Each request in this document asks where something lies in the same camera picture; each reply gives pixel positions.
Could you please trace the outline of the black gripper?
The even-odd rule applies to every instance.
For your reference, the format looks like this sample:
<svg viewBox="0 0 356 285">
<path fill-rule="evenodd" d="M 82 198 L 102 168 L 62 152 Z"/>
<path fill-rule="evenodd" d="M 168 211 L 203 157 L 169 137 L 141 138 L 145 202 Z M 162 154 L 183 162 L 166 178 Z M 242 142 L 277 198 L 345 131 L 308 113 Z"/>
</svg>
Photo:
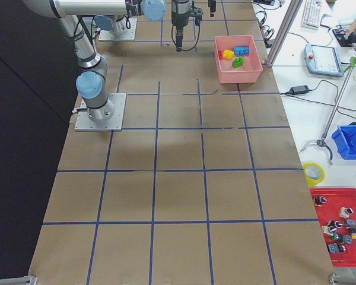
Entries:
<svg viewBox="0 0 356 285">
<path fill-rule="evenodd" d="M 195 2 L 191 0 L 172 0 L 171 2 L 171 23 L 175 28 L 174 45 L 176 52 L 182 50 L 183 31 L 188 25 L 189 18 L 195 19 L 195 25 L 200 26 L 202 21 L 202 10 L 195 7 Z"/>
<path fill-rule="evenodd" d="M 216 9 L 217 9 L 216 0 L 208 0 L 208 8 L 209 8 L 209 16 L 214 17 Z"/>
</svg>

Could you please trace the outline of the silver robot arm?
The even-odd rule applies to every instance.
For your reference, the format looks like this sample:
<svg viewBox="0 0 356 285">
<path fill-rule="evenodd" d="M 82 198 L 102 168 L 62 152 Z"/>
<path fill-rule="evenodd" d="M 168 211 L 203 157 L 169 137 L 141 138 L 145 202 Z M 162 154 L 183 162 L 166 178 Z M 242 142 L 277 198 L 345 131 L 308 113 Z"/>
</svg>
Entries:
<svg viewBox="0 0 356 285">
<path fill-rule="evenodd" d="M 121 36 L 132 28 L 131 20 L 143 15 L 162 20 L 165 1 L 24 1 L 38 15 L 59 20 L 65 38 L 72 43 L 82 74 L 76 80 L 78 93 L 86 108 L 78 113 L 76 128 L 88 130 L 120 129 L 125 94 L 105 92 L 108 63 L 94 45 L 94 36 L 84 24 L 92 16 L 101 31 Z"/>
<path fill-rule="evenodd" d="M 145 16 L 151 21 L 160 21 L 166 13 L 166 1 L 126 1 L 124 15 L 95 15 L 93 21 L 103 31 L 113 34 L 131 28 L 130 17 Z M 194 1 L 171 2 L 171 24 L 177 31 L 183 31 L 193 18 L 195 26 L 199 27 L 202 21 L 203 11 L 195 6 Z"/>
</svg>

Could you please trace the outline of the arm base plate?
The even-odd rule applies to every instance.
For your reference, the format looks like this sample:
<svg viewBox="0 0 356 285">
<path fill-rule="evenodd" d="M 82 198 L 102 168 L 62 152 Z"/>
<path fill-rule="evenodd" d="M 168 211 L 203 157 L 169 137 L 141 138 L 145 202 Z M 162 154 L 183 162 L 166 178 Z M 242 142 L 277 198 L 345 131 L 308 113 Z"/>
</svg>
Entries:
<svg viewBox="0 0 356 285">
<path fill-rule="evenodd" d="M 82 100 L 77 112 L 76 131 L 121 131 L 126 106 L 126 93 L 107 93 L 106 104 L 90 109 Z"/>
<path fill-rule="evenodd" d="M 134 41 L 136 35 L 136 18 L 105 18 L 100 27 L 99 41 L 101 42 L 125 42 Z"/>
</svg>

